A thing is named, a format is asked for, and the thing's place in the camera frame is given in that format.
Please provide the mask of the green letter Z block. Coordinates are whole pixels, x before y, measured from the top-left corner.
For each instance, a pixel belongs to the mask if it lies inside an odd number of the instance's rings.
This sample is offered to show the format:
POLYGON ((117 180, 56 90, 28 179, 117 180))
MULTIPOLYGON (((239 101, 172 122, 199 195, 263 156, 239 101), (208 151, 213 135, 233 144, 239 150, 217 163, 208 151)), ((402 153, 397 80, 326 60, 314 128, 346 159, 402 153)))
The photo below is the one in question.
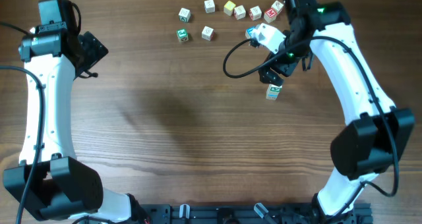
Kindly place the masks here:
POLYGON ((278 94, 281 92, 281 90, 282 90, 282 86, 276 86, 276 85, 273 85, 273 84, 269 84, 266 95, 269 96, 269 97, 277 97, 278 94))

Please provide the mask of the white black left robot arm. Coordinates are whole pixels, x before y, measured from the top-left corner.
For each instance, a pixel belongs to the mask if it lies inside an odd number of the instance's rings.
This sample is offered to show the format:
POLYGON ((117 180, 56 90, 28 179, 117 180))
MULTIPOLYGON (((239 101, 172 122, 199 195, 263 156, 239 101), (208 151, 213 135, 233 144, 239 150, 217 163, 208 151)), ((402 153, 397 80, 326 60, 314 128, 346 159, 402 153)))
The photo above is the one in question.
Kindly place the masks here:
POLYGON ((78 6, 69 0, 38 3, 41 23, 25 32, 19 54, 28 83, 26 134, 18 165, 6 169, 3 184, 18 201, 16 221, 27 211, 38 221, 149 223, 131 194, 103 187, 99 174, 81 163, 71 135, 71 90, 77 78, 108 53, 81 30, 78 6))

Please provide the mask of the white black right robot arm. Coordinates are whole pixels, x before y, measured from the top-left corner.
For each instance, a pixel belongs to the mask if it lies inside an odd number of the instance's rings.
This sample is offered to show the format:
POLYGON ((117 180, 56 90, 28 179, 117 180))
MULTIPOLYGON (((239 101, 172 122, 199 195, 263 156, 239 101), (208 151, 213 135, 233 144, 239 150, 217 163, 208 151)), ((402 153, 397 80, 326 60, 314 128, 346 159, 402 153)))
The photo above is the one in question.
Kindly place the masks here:
POLYGON ((332 223, 350 214, 358 195, 381 173, 398 172, 415 117, 398 109, 379 86, 341 3, 283 1, 289 29, 260 24, 251 34, 270 52, 258 73, 262 83, 281 86, 298 64, 317 58, 329 76, 346 125, 330 145, 334 170, 313 210, 315 219, 332 223))

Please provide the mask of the blue X base block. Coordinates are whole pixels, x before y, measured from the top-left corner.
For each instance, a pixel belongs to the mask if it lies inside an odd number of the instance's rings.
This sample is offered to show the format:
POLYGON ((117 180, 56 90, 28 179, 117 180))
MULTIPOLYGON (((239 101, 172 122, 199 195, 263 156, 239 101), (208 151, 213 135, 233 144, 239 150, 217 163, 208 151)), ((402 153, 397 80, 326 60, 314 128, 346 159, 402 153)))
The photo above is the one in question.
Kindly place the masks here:
POLYGON ((269 99, 269 100, 276 100, 277 97, 278 97, 277 94, 267 94, 266 95, 266 99, 269 99))

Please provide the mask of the blue top wooden block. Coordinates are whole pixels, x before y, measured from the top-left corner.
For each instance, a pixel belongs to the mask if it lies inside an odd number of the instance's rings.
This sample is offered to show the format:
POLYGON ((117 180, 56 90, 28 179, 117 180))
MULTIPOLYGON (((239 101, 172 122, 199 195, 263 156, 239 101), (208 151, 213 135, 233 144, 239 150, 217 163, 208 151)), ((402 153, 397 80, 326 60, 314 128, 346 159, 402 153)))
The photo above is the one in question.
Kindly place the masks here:
POLYGON ((254 27, 250 27, 250 28, 246 29, 246 31, 245 31, 245 37, 247 39, 253 38, 254 32, 255 32, 255 28, 254 27))

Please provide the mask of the red top M block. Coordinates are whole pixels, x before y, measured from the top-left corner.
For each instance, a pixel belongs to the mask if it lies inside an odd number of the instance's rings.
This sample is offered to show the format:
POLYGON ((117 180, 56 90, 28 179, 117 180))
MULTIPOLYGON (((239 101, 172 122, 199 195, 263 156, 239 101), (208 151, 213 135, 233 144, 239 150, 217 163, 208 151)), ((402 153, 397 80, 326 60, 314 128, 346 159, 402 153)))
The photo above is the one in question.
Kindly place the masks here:
POLYGON ((273 8, 269 8, 264 12, 264 19, 267 23, 275 21, 277 17, 277 12, 273 8))

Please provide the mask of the red edge picture block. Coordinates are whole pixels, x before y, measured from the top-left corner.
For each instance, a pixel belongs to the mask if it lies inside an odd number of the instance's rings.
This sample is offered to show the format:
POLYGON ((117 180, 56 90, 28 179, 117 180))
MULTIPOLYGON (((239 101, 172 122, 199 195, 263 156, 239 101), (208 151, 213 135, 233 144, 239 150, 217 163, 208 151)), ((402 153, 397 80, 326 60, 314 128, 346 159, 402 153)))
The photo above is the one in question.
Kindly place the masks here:
POLYGON ((255 7, 250 8, 249 16, 250 16, 252 21, 260 19, 261 16, 262 16, 262 11, 261 11, 260 7, 255 6, 255 7))

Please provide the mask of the red number block far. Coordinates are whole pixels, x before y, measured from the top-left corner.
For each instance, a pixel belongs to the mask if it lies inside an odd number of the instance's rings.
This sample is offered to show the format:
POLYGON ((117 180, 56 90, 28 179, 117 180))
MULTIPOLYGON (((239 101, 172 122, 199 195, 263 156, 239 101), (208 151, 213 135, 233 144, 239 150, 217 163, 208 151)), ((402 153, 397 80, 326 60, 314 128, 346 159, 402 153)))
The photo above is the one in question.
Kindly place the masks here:
POLYGON ((271 8, 276 12, 276 14, 280 14, 283 7, 284 7, 284 4, 278 0, 276 0, 271 6, 271 8))

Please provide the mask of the red side picture block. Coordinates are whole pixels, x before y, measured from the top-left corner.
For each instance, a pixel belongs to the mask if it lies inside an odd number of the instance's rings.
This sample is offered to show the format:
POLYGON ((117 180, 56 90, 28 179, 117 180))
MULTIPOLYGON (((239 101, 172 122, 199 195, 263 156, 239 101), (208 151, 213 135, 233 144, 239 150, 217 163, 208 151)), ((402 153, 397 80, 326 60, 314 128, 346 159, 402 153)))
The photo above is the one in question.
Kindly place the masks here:
POLYGON ((236 6, 233 10, 234 16, 236 20, 240 20, 242 18, 245 18, 246 16, 246 10, 244 8, 244 6, 240 5, 240 6, 236 6))

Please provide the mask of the yellow top wooden block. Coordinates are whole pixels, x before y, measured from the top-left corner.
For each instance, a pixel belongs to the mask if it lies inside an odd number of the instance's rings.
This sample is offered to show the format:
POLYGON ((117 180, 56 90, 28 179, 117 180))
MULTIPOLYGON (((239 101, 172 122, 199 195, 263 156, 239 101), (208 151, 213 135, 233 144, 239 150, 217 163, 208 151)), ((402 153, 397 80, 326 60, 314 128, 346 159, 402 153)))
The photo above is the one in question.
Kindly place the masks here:
POLYGON ((227 1, 227 3, 224 5, 224 13, 228 16, 231 16, 233 14, 234 8, 236 8, 236 4, 232 1, 227 1))

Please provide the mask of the red letter M block left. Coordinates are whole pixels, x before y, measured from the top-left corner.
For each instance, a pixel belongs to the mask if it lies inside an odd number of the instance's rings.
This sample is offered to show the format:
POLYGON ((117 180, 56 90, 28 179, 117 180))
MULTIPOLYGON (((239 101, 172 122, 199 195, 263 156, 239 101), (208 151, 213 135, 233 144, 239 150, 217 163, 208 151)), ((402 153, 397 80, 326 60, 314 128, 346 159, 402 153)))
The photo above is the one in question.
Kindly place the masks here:
POLYGON ((214 29, 208 26, 205 26, 202 31, 202 38, 204 40, 211 41, 214 35, 214 29))

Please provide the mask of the green ball picture block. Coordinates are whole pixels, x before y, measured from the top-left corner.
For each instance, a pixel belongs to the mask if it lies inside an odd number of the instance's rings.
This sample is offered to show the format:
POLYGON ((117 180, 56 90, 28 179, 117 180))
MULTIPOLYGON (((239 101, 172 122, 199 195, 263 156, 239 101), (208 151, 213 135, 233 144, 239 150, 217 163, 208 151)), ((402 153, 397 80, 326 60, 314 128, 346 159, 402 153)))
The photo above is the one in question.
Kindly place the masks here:
POLYGON ((176 31, 177 34, 177 38, 179 40, 179 42, 186 42, 189 40, 189 34, 187 33, 186 29, 182 28, 182 29, 178 29, 176 31))

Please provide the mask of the plain wooden block left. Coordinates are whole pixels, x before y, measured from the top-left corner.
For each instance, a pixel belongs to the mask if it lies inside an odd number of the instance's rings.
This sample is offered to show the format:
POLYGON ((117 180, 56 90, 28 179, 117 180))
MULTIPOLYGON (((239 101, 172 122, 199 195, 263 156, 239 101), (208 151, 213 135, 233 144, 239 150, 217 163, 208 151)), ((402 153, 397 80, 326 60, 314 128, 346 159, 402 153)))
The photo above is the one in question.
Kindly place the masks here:
POLYGON ((204 2, 204 9, 206 13, 214 13, 216 10, 214 0, 206 0, 204 2))

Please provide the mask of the green letter A block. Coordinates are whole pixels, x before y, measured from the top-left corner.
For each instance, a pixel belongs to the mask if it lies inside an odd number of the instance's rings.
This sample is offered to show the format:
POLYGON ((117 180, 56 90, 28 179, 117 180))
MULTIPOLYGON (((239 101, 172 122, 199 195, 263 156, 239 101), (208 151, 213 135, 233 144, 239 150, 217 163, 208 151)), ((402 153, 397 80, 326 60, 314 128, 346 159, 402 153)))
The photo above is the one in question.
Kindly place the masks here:
POLYGON ((190 20, 190 17, 191 17, 191 11, 189 9, 186 9, 186 8, 181 8, 178 16, 179 16, 179 19, 180 19, 181 22, 188 23, 188 21, 190 20))

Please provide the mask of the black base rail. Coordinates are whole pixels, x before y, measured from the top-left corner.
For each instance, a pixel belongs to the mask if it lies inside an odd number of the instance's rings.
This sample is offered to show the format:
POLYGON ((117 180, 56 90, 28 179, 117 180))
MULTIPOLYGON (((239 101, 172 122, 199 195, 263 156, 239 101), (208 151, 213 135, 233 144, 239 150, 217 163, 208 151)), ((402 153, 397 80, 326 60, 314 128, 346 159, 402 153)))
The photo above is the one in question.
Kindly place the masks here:
POLYGON ((322 223, 310 203, 292 203, 279 206, 171 206, 149 204, 142 206, 150 216, 150 223, 164 224, 218 224, 218 223, 322 223))

